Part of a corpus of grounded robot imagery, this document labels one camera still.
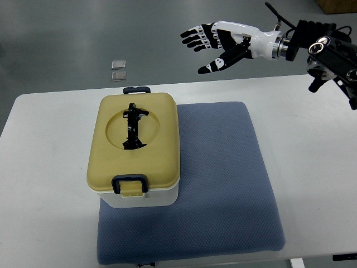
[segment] robotic hand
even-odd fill
[[[182,43],[193,47],[196,52],[209,48],[225,51],[210,64],[201,67],[199,74],[224,70],[243,58],[262,56],[269,60],[276,59],[282,52],[282,47],[279,47],[281,32],[261,32],[253,26],[234,22],[202,24],[182,33],[181,37],[185,38]]]
[[[207,66],[199,69],[199,74],[221,71],[243,58],[254,59],[262,56],[268,60],[285,58],[294,61],[299,48],[308,50],[307,72],[314,77],[309,87],[317,90],[327,81],[333,80],[348,97],[353,110],[357,109],[357,46],[351,42],[351,27],[336,29],[334,23],[323,24],[299,21],[294,26],[283,18],[268,2],[266,6],[277,16],[274,31],[259,29],[233,22],[219,21],[203,24],[181,34],[183,44],[194,51],[202,49],[223,49],[224,52]],[[279,31],[281,21],[291,29]],[[341,30],[349,28],[349,33]]]

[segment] black robotic finger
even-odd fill
[[[199,31],[196,28],[192,28],[192,29],[187,30],[186,32],[183,32],[180,36],[182,38],[186,38],[186,37],[189,37],[190,35],[194,35],[194,34],[198,34],[198,33],[199,33]]]
[[[231,49],[222,53],[217,59],[212,61],[210,64],[201,67],[198,70],[199,74],[208,74],[215,71],[223,71],[233,64],[239,62],[243,58],[251,59],[252,55],[248,50],[248,45],[246,42],[241,44],[236,44]]]
[[[190,43],[190,42],[192,42],[192,41],[195,41],[195,40],[197,40],[197,39],[200,39],[200,36],[199,36],[199,35],[193,35],[193,36],[190,36],[190,37],[188,37],[188,38],[186,38],[186,39],[183,39],[182,43],[183,43],[184,45],[186,45],[186,44],[188,44],[188,43]]]
[[[200,46],[200,45],[204,45],[204,43],[201,40],[198,40],[198,41],[194,41],[194,42],[187,44],[187,47],[192,48],[192,47]]]
[[[195,47],[194,48],[194,52],[199,52],[200,50],[202,50],[202,49],[206,49],[207,47],[206,46],[204,46],[204,45],[201,45],[201,46],[197,46],[197,47]]]

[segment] lid handle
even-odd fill
[[[123,93],[124,94],[129,94],[129,93],[150,93],[150,88],[149,87],[127,87],[123,88]]]
[[[148,183],[147,178],[143,174],[129,174],[129,175],[117,175],[112,179],[112,187],[116,194],[120,194],[120,184],[121,181],[140,181],[142,186],[142,192],[147,193]]]
[[[138,138],[138,121],[147,115],[149,115],[148,111],[137,109],[133,102],[129,104],[128,110],[124,111],[123,118],[128,119],[128,140],[123,143],[124,150],[135,150],[146,145]]]

